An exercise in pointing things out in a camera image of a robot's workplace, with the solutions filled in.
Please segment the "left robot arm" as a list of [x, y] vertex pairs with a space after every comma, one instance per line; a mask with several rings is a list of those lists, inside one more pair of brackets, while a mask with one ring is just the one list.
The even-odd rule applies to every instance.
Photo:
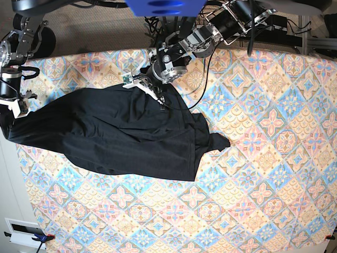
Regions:
[[276, 10], [266, 9], [257, 1], [210, 1], [216, 9], [204, 14], [205, 23], [196, 25], [194, 17], [175, 17], [169, 23], [166, 17], [159, 19], [161, 27], [150, 24], [156, 48], [149, 51], [148, 67], [140, 67], [137, 75], [128, 72], [123, 77], [123, 87], [139, 88], [161, 105], [165, 105], [162, 87], [171, 84], [187, 72], [191, 56], [211, 58], [220, 43], [231, 45], [244, 35], [250, 36], [248, 52], [252, 52], [256, 30]]

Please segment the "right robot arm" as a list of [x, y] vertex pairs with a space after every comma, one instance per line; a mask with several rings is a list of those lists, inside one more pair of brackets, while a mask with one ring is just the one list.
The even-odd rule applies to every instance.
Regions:
[[32, 91], [20, 92], [21, 80], [37, 77], [40, 70], [24, 66], [42, 43], [42, 31], [48, 25], [44, 16], [24, 17], [16, 14], [11, 30], [1, 41], [1, 105], [13, 113], [14, 118], [27, 116], [29, 99], [37, 98]]

